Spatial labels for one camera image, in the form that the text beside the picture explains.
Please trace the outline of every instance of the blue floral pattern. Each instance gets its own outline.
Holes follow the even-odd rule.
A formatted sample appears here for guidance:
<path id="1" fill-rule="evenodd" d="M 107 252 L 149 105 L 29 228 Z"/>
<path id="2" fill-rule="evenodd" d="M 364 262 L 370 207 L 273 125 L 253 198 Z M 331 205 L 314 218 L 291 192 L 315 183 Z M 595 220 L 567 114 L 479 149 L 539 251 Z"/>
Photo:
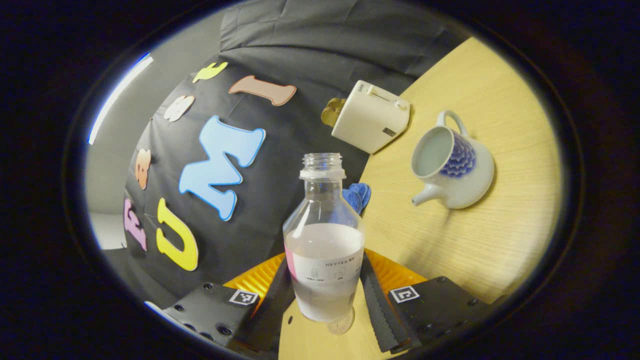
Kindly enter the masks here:
<path id="1" fill-rule="evenodd" d="M 453 152 L 440 170 L 440 174 L 448 177 L 463 177 L 476 166 L 476 151 L 462 135 L 453 131 Z"/>

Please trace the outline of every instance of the white wall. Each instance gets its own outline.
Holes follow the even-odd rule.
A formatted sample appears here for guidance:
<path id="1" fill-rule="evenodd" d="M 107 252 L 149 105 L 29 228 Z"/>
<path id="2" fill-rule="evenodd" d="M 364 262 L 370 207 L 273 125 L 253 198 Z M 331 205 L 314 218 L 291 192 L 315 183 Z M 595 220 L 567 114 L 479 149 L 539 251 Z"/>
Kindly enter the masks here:
<path id="1" fill-rule="evenodd" d="M 154 61 L 120 94 L 89 146 L 85 195 L 92 226 L 103 249 L 119 249 L 124 242 L 122 194 L 142 131 L 169 93 L 219 53 L 222 18 L 223 12 L 214 13 L 151 49 Z"/>

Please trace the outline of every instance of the blue cloth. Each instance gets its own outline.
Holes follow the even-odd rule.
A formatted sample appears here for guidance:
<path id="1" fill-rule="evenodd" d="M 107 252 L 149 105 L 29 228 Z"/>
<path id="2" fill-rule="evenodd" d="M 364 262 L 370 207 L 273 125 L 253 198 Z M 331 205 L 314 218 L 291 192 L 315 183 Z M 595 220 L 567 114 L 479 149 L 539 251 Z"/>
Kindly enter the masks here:
<path id="1" fill-rule="evenodd" d="M 351 184 L 349 190 L 353 190 L 360 194 L 362 198 L 362 208 L 364 209 L 371 198 L 371 187 L 365 183 Z"/>
<path id="2" fill-rule="evenodd" d="M 362 212 L 362 198 L 358 192 L 348 189 L 342 189 L 342 197 L 349 205 L 358 213 Z"/>
<path id="3" fill-rule="evenodd" d="M 351 184 L 342 189 L 342 197 L 360 215 L 371 198 L 371 187 L 364 183 Z"/>

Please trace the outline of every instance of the plastic bottle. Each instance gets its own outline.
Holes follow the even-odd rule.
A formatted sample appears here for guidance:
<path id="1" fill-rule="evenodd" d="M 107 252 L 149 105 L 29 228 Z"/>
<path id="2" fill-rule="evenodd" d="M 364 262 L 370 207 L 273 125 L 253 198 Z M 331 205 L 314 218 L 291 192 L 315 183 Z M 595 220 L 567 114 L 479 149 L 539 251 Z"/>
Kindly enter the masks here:
<path id="1" fill-rule="evenodd" d="M 306 154 L 305 199 L 282 226 L 300 311 L 317 322 L 347 316 L 364 253 L 362 219 L 342 198 L 342 156 Z"/>

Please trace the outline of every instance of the gold object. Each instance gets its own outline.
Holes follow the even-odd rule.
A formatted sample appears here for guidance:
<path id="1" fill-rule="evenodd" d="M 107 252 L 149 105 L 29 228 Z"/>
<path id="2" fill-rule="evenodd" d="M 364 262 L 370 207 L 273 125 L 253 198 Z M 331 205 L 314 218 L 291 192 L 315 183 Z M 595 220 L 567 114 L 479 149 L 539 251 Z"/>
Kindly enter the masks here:
<path id="1" fill-rule="evenodd" d="M 322 119 L 323 124 L 333 127 L 335 122 L 338 121 L 338 116 L 340 116 L 340 112 L 346 101 L 347 99 L 338 99 L 337 97 L 329 100 L 326 107 L 322 110 L 322 114 L 320 114 L 320 119 Z"/>

